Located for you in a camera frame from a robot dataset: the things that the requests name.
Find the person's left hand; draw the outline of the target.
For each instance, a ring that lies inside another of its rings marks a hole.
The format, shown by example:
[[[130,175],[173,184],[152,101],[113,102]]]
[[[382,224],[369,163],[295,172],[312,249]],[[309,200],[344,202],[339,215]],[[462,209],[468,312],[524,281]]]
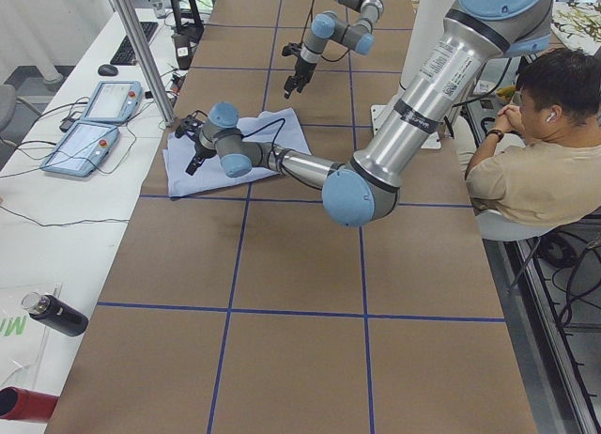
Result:
[[[503,133],[514,132],[523,134],[525,130],[522,123],[520,108],[514,104],[503,106],[496,114],[494,129]]]

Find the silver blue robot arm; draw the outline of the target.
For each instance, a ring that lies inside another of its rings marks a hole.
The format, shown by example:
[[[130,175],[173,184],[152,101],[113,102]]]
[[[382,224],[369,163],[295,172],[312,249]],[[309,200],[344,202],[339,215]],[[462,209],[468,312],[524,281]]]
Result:
[[[294,55],[297,58],[295,73],[288,76],[284,85],[284,97],[288,99],[293,91],[302,92],[313,77],[316,65],[321,59],[329,41],[346,47],[349,51],[367,55],[374,44],[374,26],[384,12],[382,0],[335,0],[340,5],[359,13],[355,23],[338,18],[333,11],[317,14],[310,31],[300,43],[288,43],[282,56]]]
[[[262,167],[318,188],[325,210],[339,225],[362,226],[380,219],[397,204],[404,168],[448,112],[463,103],[485,63],[546,49],[553,1],[452,0],[443,5],[439,40],[405,90],[385,106],[382,124],[368,146],[346,163],[274,141],[253,141],[240,131],[237,109],[220,102],[205,121],[188,121],[177,129],[177,137],[194,144],[185,171],[193,175],[213,160],[227,177],[240,178]]]

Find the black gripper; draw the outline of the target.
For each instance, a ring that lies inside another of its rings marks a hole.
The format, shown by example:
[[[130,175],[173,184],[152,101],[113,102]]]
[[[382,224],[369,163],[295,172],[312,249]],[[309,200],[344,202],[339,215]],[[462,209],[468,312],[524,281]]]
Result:
[[[188,115],[179,122],[175,130],[175,137],[177,139],[187,137],[194,143],[195,154],[185,170],[190,176],[195,174],[196,170],[203,165],[206,159],[211,158],[211,149],[205,147],[201,142],[201,128],[203,125],[204,122],[197,119],[195,115]]]
[[[282,50],[282,56],[294,55],[297,58],[295,73],[288,76],[285,82],[285,99],[289,99],[292,89],[301,93],[310,83],[316,68],[316,54],[301,43],[288,43]]]

